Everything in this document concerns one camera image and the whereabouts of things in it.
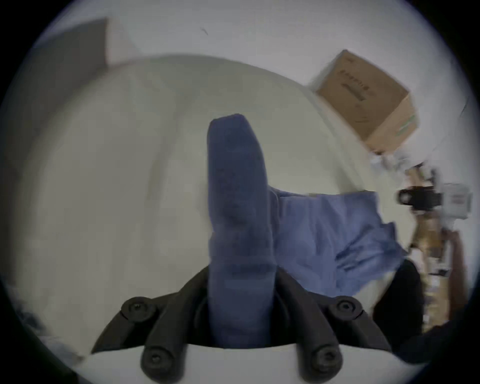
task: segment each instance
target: blue cloth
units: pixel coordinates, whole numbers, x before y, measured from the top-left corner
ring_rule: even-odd
[[[383,224],[377,195],[295,195],[271,188],[275,260],[307,291],[353,296],[406,256],[395,224]]]
[[[351,296],[404,259],[374,192],[304,196],[268,187],[242,115],[213,120],[207,147],[208,307],[219,346],[268,345],[277,265],[308,291]]]
[[[207,148],[212,336],[221,347],[264,347],[276,262],[262,151],[242,115],[213,120]]]

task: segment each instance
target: black clamp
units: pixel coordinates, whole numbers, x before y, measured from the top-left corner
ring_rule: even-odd
[[[183,375],[187,344],[215,347],[207,306],[208,267],[178,293],[127,300],[98,338],[92,353],[145,345],[141,367],[158,383]],[[341,369],[339,344],[390,351],[386,338],[358,300],[307,292],[278,268],[272,309],[271,346],[297,343],[299,370],[309,383],[323,383]]]

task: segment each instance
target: dark blue towel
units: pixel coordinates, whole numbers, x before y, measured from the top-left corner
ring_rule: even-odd
[[[210,328],[222,347],[264,347],[276,262],[262,151],[242,115],[213,120],[207,147]]]
[[[383,224],[376,194],[303,196],[267,185],[262,151],[242,115],[208,131],[208,306],[216,343],[268,345],[276,265],[306,290],[353,295],[406,252]]]

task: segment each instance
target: cardboard box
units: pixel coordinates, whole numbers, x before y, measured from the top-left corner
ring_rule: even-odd
[[[347,50],[340,54],[317,94],[376,153],[395,151],[417,127],[409,92],[385,72]]]

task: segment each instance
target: wall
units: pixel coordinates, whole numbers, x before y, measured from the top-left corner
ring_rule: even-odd
[[[85,0],[67,9],[39,42],[105,16],[114,20],[129,40],[130,49],[117,55],[122,60],[128,60],[129,53],[131,59],[170,53],[211,55],[268,69],[312,89],[328,73],[337,54],[349,49],[412,91],[420,128],[404,150],[414,163],[430,158],[437,164],[450,164],[442,153],[448,152],[445,140],[451,136],[463,135],[457,142],[470,141],[475,148],[479,144],[478,137],[457,129],[467,102],[472,110],[477,111],[478,106],[455,58],[429,24],[403,1]],[[467,157],[462,160],[478,163],[476,151]],[[461,177],[455,170],[463,165],[452,164],[446,181],[468,182],[480,192],[480,179]],[[470,221],[461,225],[472,228]],[[473,234],[466,243],[472,283],[480,248]]]

